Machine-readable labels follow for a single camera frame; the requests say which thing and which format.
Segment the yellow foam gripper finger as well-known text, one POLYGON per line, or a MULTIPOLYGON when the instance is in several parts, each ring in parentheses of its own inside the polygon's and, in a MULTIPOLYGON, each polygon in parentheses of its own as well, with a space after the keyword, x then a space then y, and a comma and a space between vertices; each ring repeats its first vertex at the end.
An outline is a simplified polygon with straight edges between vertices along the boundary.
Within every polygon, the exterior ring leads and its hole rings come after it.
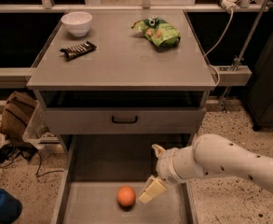
POLYGON ((149 203, 167 189, 166 183, 159 177, 151 175, 145 182, 143 190, 140 192, 138 201, 149 203))
POLYGON ((160 158, 162 153, 165 151, 165 149, 162 146, 158 145, 158 144, 153 144, 152 149, 155 151, 155 155, 156 155, 156 157, 158 159, 160 158))

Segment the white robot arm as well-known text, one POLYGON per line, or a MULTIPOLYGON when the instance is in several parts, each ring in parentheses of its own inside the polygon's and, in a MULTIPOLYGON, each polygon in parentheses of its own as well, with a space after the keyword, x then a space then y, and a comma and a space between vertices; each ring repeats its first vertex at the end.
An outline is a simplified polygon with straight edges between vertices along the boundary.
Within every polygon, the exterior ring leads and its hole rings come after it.
POLYGON ((139 201, 149 203, 170 185, 191 178, 232 175, 250 180, 273 194, 273 158, 253 153, 217 134, 203 134, 191 146, 165 149, 153 144, 157 174, 150 176, 139 201))

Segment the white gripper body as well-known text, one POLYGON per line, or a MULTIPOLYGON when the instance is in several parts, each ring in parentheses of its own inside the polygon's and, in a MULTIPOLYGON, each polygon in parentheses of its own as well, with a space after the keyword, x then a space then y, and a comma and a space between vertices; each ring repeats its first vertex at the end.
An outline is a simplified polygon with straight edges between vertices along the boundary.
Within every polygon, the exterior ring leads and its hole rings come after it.
POLYGON ((185 182, 176 172, 174 162, 177 160, 177 155, 181 153, 181 149, 174 147, 170 149, 161 149, 157 152, 156 171, 158 177, 167 185, 178 185, 185 182))

